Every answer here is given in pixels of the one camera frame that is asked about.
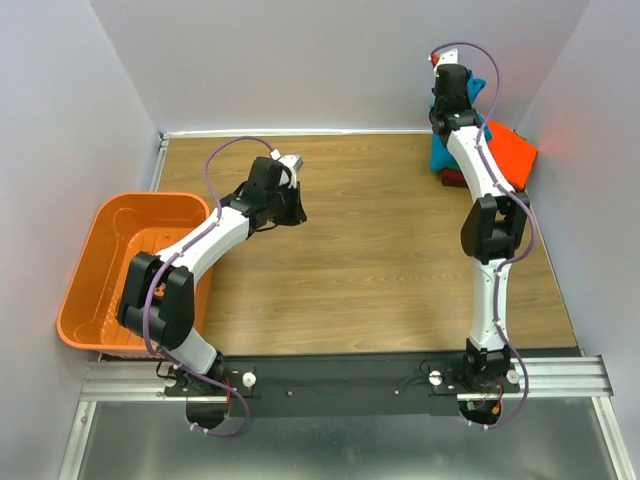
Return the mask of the aluminium frame rail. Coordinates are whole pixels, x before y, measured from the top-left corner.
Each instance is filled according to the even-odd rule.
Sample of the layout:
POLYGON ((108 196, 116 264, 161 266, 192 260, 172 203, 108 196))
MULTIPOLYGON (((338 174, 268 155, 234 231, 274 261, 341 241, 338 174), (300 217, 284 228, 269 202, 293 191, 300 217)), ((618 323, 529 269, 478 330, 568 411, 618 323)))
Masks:
POLYGON ((529 350, 494 424, 376 415, 192 421, 153 361, 91 363, 63 479, 631 479, 602 359, 529 350))

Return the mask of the orange plastic laundry basket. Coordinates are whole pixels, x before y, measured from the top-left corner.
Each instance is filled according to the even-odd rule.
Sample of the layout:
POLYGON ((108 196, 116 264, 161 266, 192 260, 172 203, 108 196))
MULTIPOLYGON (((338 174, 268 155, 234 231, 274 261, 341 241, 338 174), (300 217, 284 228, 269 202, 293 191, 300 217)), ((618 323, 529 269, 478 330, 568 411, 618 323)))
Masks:
POLYGON ((98 210, 57 318, 68 346, 122 358, 147 358, 143 339, 116 319, 133 256, 173 245, 210 215, 190 193, 132 192, 98 210))

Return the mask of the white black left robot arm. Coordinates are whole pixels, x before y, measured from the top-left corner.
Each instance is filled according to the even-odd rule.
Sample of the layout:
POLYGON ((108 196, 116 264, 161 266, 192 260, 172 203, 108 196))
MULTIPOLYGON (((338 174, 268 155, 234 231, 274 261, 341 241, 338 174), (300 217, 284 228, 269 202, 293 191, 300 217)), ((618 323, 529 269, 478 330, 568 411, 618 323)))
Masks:
POLYGON ((195 290, 201 277, 235 246, 267 225, 297 226, 302 207, 298 154, 254 160, 248 178, 218 199, 213 213, 186 237, 156 254, 130 261, 117 310, 120 326, 140 336, 149 353, 187 371, 201 395, 223 385, 222 354, 195 328, 195 290))

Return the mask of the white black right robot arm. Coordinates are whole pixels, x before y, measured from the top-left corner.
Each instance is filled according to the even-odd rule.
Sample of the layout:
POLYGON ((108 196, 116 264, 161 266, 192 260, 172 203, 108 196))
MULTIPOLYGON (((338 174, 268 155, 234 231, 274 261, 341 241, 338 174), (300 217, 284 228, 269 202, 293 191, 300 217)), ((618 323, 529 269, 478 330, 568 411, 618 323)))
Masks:
POLYGON ((460 233, 463 251, 471 259, 474 294, 472 327, 459 371, 462 384, 480 392, 504 378, 511 367, 506 284, 524 235, 529 199, 515 192, 489 151, 472 105, 469 79, 469 70, 460 64, 437 65, 429 117, 473 200, 460 233))

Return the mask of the folded orange t shirt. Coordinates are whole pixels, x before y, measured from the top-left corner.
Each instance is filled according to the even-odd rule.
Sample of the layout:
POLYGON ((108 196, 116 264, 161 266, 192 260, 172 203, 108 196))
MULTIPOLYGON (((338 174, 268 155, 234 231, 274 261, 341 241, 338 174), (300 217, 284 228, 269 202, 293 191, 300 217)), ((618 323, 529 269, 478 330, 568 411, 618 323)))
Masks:
POLYGON ((489 121, 493 158, 504 178, 517 190, 524 191, 538 156, 537 148, 508 126, 489 121))

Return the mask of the blue t shirt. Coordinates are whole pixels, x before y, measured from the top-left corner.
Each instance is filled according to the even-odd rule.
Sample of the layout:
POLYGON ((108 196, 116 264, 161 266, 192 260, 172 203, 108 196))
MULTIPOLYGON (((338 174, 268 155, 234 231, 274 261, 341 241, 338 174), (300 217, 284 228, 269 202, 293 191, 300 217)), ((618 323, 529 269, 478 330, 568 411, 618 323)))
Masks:
MULTIPOLYGON (((482 78, 476 78, 472 70, 469 71, 467 88, 469 90, 471 103, 474 103, 480 92, 486 86, 486 81, 482 78)), ((431 145, 430 171, 439 173, 443 169, 448 168, 459 171, 460 168, 454 157, 445 148, 442 140, 438 136, 434 136, 431 145)))

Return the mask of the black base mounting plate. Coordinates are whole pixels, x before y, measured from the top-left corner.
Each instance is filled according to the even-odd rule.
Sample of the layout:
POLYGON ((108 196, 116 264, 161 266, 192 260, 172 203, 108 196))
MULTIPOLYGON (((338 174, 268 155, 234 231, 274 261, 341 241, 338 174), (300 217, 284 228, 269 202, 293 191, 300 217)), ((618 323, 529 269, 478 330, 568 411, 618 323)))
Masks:
POLYGON ((229 356, 218 379, 241 396, 183 370, 170 374, 165 394, 184 397, 192 421, 241 418, 376 415, 456 416, 494 424, 521 376, 504 361, 477 371, 461 351, 371 354, 229 356))

